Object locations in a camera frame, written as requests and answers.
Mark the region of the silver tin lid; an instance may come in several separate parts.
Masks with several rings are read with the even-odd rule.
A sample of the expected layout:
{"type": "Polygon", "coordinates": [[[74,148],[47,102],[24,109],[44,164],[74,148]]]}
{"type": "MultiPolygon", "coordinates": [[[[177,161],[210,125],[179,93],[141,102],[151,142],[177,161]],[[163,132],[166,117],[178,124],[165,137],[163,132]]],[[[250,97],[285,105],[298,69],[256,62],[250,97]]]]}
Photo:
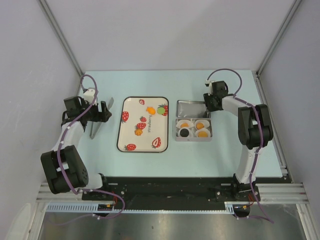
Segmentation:
{"type": "Polygon", "coordinates": [[[176,104],[178,118],[210,118],[204,101],[178,100],[176,104]]]}

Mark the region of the orange flower cookie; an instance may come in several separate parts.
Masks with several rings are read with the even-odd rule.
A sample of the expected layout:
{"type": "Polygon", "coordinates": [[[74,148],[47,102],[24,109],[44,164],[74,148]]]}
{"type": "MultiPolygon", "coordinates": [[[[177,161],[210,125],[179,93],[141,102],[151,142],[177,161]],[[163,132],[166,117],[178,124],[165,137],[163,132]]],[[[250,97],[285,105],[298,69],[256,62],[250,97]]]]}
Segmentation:
{"type": "Polygon", "coordinates": [[[200,130],[200,129],[203,129],[205,126],[204,126],[204,124],[202,123],[202,122],[198,122],[197,124],[196,124],[196,128],[198,129],[198,130],[200,130]]]}

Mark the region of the metal serving tongs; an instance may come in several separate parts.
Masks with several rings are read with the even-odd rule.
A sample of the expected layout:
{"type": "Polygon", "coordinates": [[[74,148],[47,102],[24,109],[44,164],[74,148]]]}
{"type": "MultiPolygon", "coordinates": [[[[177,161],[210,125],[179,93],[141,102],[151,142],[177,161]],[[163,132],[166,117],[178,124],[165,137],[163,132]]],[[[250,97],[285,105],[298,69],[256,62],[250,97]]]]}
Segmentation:
{"type": "Polygon", "coordinates": [[[97,135],[102,123],[106,123],[112,116],[110,109],[113,106],[113,104],[113,97],[110,98],[108,104],[105,101],[100,102],[101,111],[97,111],[97,117],[94,118],[90,126],[89,137],[91,140],[93,140],[97,135]]]}

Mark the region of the orange round cookie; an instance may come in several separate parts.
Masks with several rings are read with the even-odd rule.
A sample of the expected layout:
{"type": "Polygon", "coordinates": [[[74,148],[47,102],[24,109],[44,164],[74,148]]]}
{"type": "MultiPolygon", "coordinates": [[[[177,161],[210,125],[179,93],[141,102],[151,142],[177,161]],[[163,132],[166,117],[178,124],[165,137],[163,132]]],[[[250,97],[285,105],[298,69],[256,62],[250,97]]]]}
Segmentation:
{"type": "Polygon", "coordinates": [[[189,124],[187,122],[184,122],[180,125],[181,128],[188,128],[189,124]]]}
{"type": "Polygon", "coordinates": [[[199,138],[207,138],[208,137],[208,134],[205,132],[205,131],[200,131],[198,133],[198,137],[199,138]]]}

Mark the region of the black round cookie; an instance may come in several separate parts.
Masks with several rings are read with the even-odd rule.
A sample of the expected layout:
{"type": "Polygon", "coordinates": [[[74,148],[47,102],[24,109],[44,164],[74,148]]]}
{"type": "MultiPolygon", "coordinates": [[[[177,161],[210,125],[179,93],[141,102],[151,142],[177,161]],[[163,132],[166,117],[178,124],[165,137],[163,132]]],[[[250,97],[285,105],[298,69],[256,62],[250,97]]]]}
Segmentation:
{"type": "Polygon", "coordinates": [[[190,135],[190,131],[188,128],[182,128],[180,129],[179,134],[182,138],[187,138],[190,135]]]}

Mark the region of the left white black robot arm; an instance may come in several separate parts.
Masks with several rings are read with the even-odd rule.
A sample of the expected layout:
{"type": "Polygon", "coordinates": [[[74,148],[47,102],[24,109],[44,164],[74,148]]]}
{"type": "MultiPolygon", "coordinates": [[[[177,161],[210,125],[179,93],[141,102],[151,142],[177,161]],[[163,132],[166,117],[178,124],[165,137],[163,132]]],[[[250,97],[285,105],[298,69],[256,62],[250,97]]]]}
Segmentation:
{"type": "Polygon", "coordinates": [[[93,194],[100,200],[110,196],[111,188],[103,183],[103,175],[87,171],[77,147],[89,122],[97,123],[95,130],[91,125],[89,133],[91,139],[96,136],[101,124],[106,123],[112,116],[110,108],[113,103],[114,99],[111,98],[109,104],[101,101],[100,104],[95,103],[86,111],[90,103],[84,98],[72,96],[64,99],[66,110],[62,114],[58,142],[40,157],[49,189],[53,194],[67,193],[71,190],[62,173],[61,169],[64,169],[75,190],[93,189],[93,194]]]}

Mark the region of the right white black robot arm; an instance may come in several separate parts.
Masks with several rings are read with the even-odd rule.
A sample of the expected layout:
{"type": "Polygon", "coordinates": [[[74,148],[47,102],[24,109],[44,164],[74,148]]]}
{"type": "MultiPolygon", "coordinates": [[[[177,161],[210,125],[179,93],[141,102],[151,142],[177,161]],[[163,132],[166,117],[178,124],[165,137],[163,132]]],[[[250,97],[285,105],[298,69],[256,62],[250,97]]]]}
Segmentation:
{"type": "Polygon", "coordinates": [[[218,190],[235,201],[255,199],[259,195],[256,184],[258,158],[273,139],[269,108],[265,104],[253,105],[229,93],[224,81],[205,82],[209,92],[203,95],[209,112],[227,111],[237,117],[238,139],[242,144],[239,166],[233,174],[230,187],[218,190]]]}

